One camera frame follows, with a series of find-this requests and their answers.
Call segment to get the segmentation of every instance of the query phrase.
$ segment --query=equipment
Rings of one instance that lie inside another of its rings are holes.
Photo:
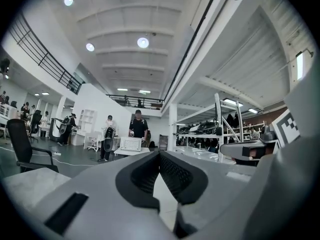
[[[104,143],[103,143],[103,148],[105,152],[111,152],[112,147],[114,145],[114,136],[115,136],[115,130],[112,127],[108,127],[105,131]]]
[[[141,142],[141,138],[122,137],[120,141],[120,149],[140,152]]]
[[[49,130],[49,138],[50,140],[54,142],[61,142],[62,137],[60,133],[60,126],[61,126],[62,120],[58,118],[52,118],[51,124],[50,124],[50,130]]]

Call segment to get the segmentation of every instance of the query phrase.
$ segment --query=desk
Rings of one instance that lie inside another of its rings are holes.
[[[11,199],[29,212],[42,198],[70,178],[48,168],[19,173],[2,180]]]
[[[44,131],[45,132],[45,137],[49,138],[50,126],[40,126],[39,125],[38,136],[40,136],[41,131]]]
[[[115,155],[124,155],[124,156],[135,156],[138,154],[148,153],[150,152],[148,147],[142,147],[140,152],[137,151],[130,151],[130,150],[122,150],[121,148],[118,148],[116,151],[114,151]]]

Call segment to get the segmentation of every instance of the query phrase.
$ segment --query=black metal railing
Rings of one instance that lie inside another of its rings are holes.
[[[37,64],[60,84],[77,94],[81,83],[78,82],[47,50],[33,32],[22,13],[13,21],[10,33],[19,45]]]
[[[134,97],[126,95],[108,95],[115,102],[123,107],[133,107],[139,109],[160,110],[163,106],[163,99]]]

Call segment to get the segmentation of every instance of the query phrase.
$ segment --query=office chair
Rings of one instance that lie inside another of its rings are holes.
[[[36,139],[35,137],[32,137],[32,134],[38,133],[41,118],[42,118],[41,111],[36,110],[34,115],[32,116],[32,121],[30,124],[30,134],[29,134],[30,140],[36,140],[37,142],[39,142],[38,139]]]
[[[7,128],[17,158],[16,165],[20,166],[21,173],[40,168],[48,168],[57,173],[59,172],[58,167],[54,165],[52,152],[50,150],[31,146],[27,135],[26,125],[23,120],[11,119],[7,122]],[[51,164],[30,162],[33,150],[48,153],[50,156]]]

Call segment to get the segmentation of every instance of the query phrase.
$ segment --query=white table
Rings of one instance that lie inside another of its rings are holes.
[[[118,148],[114,151],[115,155],[125,155],[125,156],[135,156],[143,153],[150,152],[148,147],[142,147],[140,152],[137,151],[129,151],[129,150],[122,150],[121,148]]]
[[[45,132],[45,137],[48,138],[48,137],[49,137],[50,126],[44,127],[44,126],[40,126],[40,125],[39,125],[38,136],[40,136],[41,131],[44,131],[44,132]]]

